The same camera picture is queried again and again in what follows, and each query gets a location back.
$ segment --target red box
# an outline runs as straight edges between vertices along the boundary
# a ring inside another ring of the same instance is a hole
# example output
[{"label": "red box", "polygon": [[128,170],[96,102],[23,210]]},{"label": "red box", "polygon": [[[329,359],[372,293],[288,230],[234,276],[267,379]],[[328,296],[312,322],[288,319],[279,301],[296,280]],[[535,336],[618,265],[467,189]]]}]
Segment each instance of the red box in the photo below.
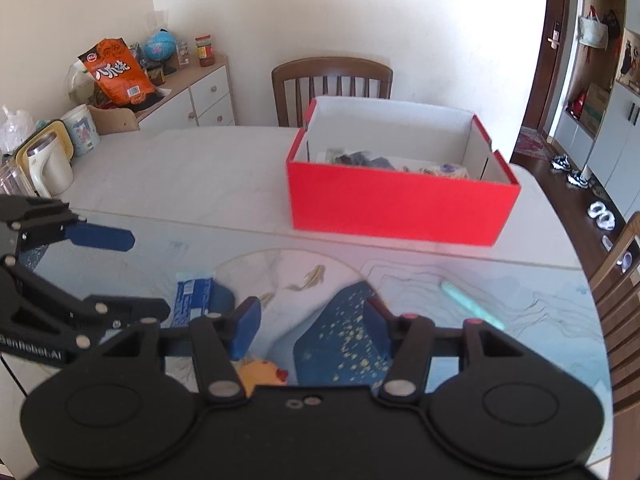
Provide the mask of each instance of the red box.
[{"label": "red box", "polygon": [[[329,148],[465,166],[470,179],[316,163]],[[471,112],[379,99],[312,100],[287,157],[293,227],[490,246],[520,184]]]}]

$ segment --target blue globe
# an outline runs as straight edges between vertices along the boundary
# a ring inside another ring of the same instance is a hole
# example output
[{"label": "blue globe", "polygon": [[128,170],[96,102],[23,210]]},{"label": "blue globe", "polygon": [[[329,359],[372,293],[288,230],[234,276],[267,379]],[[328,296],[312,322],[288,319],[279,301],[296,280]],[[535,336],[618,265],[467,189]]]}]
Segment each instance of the blue globe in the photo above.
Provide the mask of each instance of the blue globe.
[{"label": "blue globe", "polygon": [[175,52],[175,38],[166,30],[154,34],[145,46],[145,56],[151,61],[164,61]]}]

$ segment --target chip bag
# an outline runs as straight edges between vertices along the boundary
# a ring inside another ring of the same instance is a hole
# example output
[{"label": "chip bag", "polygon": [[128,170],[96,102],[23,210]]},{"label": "chip bag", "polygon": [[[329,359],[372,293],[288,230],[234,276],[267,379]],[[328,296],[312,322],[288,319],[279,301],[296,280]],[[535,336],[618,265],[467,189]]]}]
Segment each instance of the chip bag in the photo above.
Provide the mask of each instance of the chip bag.
[{"label": "chip bag", "polygon": [[122,38],[102,40],[78,59],[119,107],[138,112],[162,99]]}]

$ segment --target turquoise pen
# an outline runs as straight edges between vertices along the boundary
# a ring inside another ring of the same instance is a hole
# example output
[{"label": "turquoise pen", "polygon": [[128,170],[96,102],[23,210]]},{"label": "turquoise pen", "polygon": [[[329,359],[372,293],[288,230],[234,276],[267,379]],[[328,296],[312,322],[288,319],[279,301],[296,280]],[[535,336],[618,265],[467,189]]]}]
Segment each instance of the turquoise pen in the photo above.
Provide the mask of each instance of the turquoise pen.
[{"label": "turquoise pen", "polygon": [[501,322],[496,317],[489,314],[484,308],[482,308],[476,300],[470,298],[466,295],[462,290],[457,288],[451,282],[442,282],[440,283],[440,288],[442,291],[449,296],[453,301],[455,301],[459,306],[464,308],[467,312],[471,313],[474,317],[482,319],[489,324],[492,324],[496,328],[500,330],[504,330],[504,323]]}]

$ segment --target doormat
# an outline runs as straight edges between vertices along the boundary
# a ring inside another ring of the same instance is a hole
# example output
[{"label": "doormat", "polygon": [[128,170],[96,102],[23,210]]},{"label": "doormat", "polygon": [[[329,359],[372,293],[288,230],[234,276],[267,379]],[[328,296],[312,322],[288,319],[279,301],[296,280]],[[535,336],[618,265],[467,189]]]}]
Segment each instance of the doormat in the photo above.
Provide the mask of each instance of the doormat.
[{"label": "doormat", "polygon": [[532,128],[521,127],[514,153],[532,156],[540,160],[551,160],[554,152],[545,138]]}]

